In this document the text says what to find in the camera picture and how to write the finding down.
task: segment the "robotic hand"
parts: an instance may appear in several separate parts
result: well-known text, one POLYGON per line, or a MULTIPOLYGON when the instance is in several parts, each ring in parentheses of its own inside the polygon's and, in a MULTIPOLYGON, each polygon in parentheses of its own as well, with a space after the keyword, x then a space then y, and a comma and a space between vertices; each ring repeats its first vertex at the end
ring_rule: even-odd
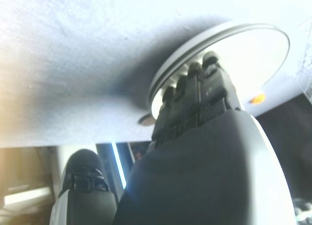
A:
POLYGON ((75 165, 90 153, 74 154, 50 225, 296 223, 274 150, 214 53, 166 90, 152 140, 155 149, 134 165, 116 214, 97 160, 75 165))

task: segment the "white light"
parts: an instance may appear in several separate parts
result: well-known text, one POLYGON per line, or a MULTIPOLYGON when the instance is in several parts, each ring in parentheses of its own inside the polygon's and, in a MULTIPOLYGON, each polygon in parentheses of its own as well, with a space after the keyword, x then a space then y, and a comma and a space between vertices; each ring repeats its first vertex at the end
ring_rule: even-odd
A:
POLYGON ((48 196, 50 194, 51 190, 49 187, 42 187, 35 190, 7 195, 4 197, 4 204, 10 205, 14 203, 24 202, 38 197, 48 196))
POLYGON ((119 158, 119 154, 118 154, 118 150, 117 150, 117 146, 116 146, 115 142, 112 142, 112 147, 113 147, 113 151, 114 151, 114 155, 115 155, 115 159, 116 159, 116 163, 117 163, 117 167, 118 167, 118 171, 119 171, 122 187, 125 189, 125 187, 127 185, 127 182, 126 182, 125 175, 123 174, 122 165, 121 165, 121 161, 120 161, 120 158, 119 158))

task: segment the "orange object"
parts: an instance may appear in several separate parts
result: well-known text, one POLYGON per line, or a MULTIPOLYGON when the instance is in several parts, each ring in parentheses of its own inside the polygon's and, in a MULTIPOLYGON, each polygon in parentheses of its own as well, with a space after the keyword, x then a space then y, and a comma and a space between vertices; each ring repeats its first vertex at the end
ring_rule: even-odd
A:
POLYGON ((250 100, 250 103, 254 105, 258 105, 265 101, 265 94, 259 94, 258 96, 254 97, 252 100, 250 100))

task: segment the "round plate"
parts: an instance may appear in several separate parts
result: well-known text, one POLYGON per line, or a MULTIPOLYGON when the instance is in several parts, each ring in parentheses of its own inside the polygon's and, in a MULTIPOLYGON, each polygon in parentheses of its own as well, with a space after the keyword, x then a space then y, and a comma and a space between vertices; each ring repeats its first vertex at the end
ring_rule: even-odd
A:
POLYGON ((192 38, 176 50, 156 73, 149 92, 148 105, 157 119, 162 96, 187 75, 193 62, 202 64, 203 56, 214 51, 229 74, 239 98, 260 88, 280 68, 287 57, 290 41, 274 25, 263 23, 225 23, 192 38))

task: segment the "light strip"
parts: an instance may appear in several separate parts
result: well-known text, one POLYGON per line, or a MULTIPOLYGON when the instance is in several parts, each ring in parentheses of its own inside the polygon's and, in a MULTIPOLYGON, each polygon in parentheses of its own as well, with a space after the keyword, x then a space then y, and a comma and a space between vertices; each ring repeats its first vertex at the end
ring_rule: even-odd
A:
POLYGON ((7 195, 4 197, 4 204, 10 205, 14 203, 24 202, 38 197, 48 196, 50 194, 51 190, 49 187, 42 187, 35 190, 7 195))
POLYGON ((113 147, 113 151, 114 151, 114 155, 115 155, 115 159, 116 159, 116 163, 117 163, 117 167, 118 167, 118 171, 119 171, 119 176, 121 179, 121 183, 122 183, 122 187, 125 189, 127 182, 126 182, 126 178, 125 175, 123 174, 123 170, 122 170, 122 165, 121 165, 121 161, 119 158, 119 154, 118 154, 118 150, 117 150, 117 146, 115 142, 112 142, 112 147, 113 147))

